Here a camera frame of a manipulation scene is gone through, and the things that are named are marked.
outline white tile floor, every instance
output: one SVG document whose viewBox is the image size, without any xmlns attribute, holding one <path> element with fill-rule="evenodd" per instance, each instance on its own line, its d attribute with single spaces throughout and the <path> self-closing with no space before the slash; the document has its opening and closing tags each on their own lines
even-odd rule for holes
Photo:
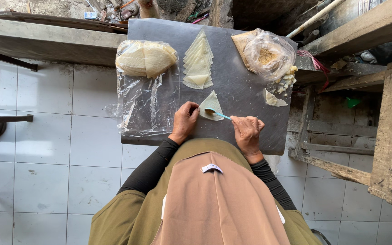
<svg viewBox="0 0 392 245">
<path fill-rule="evenodd" d="M 32 123 L 9 123 L 0 137 L 0 245 L 86 244 L 93 214 L 155 147 L 120 143 L 115 120 L 103 110 L 116 101 L 114 69 L 30 62 L 40 71 L 0 62 L 0 115 L 34 115 Z M 355 121 L 348 118 L 355 112 L 337 111 L 345 115 L 337 122 Z M 296 124 L 289 123 L 291 131 Z M 366 186 L 289 158 L 296 136 L 287 134 L 278 176 L 308 225 L 333 245 L 392 244 L 392 205 Z M 374 147 L 361 137 L 313 140 Z M 369 156 L 320 157 L 365 171 L 372 163 Z"/>
</svg>

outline metal table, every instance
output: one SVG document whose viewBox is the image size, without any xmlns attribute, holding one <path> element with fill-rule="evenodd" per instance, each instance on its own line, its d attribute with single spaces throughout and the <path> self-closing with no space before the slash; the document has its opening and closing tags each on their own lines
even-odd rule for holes
<svg viewBox="0 0 392 245">
<path fill-rule="evenodd" d="M 274 107 L 265 103 L 262 91 L 267 82 L 260 76 L 249 71 L 232 41 L 232 34 L 241 34 L 245 31 L 194 25 L 159 19 L 131 19 L 129 20 L 128 39 L 162 41 L 169 43 L 179 55 L 180 79 L 184 77 L 182 59 L 184 53 L 194 41 L 200 29 L 204 28 L 208 42 L 213 52 L 213 65 L 211 67 L 214 86 L 204 90 L 189 88 L 180 83 L 179 105 L 186 101 L 200 104 L 212 91 L 215 90 L 219 103 L 225 115 L 255 116 L 265 123 L 260 134 L 260 149 L 264 154 L 283 155 L 285 138 L 287 134 L 287 121 L 290 111 L 291 88 L 283 97 L 288 106 Z M 285 38 L 293 48 L 297 44 Z M 123 144 L 160 145 L 168 134 L 131 137 L 121 136 Z M 234 127 L 229 120 L 211 121 L 199 117 L 194 132 L 189 138 L 215 138 L 227 141 L 235 146 Z"/>
</svg>

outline woman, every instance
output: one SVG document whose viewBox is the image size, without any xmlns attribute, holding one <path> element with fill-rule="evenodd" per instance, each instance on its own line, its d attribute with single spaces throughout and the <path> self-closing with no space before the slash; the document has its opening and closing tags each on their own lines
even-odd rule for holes
<svg viewBox="0 0 392 245">
<path fill-rule="evenodd" d="M 90 245 L 321 244 L 259 150 L 264 123 L 231 116 L 233 145 L 184 140 L 199 105 L 185 103 L 173 132 L 92 219 Z"/>
</svg>

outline brown sugar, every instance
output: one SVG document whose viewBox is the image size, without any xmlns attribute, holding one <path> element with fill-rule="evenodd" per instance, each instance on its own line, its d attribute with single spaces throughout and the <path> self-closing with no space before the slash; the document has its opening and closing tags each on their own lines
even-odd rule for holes
<svg viewBox="0 0 392 245">
<path fill-rule="evenodd" d="M 261 64 L 266 65 L 270 61 L 276 58 L 276 54 L 270 53 L 270 51 L 266 48 L 261 48 L 260 49 L 260 56 L 258 57 L 258 61 L 261 62 Z"/>
</svg>

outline spoon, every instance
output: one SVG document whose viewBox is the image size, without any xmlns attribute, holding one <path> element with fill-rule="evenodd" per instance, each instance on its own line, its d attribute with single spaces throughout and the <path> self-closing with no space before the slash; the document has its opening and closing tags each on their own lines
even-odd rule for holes
<svg viewBox="0 0 392 245">
<path fill-rule="evenodd" d="M 224 117 L 224 118 L 229 119 L 229 120 L 232 121 L 232 119 L 231 119 L 230 117 L 225 116 L 225 115 L 222 115 L 222 114 L 220 114 L 220 113 L 217 113 L 213 108 L 210 108 L 210 107 L 205 108 L 205 112 L 207 112 L 207 113 L 215 113 L 215 114 L 218 114 L 219 116 L 222 116 L 222 117 Z"/>
</svg>

